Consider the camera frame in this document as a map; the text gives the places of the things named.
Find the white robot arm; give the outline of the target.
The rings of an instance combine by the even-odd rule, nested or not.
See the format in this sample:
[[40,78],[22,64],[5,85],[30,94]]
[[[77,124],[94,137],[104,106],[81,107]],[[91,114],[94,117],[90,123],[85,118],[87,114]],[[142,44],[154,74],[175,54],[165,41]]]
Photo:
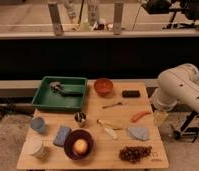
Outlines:
[[150,98],[151,103],[157,110],[171,111],[182,102],[199,113],[199,85],[195,83],[198,79],[199,70],[190,63],[162,71],[157,77],[158,87]]

